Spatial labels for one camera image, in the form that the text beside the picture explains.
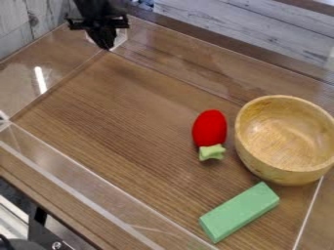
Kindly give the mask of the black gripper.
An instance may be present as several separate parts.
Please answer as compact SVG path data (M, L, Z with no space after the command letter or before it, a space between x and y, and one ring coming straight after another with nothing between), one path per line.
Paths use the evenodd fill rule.
M112 0L73 0L80 17L65 16L70 30L88 30L87 34L100 49L112 49L117 32L115 28L128 28L127 11Z

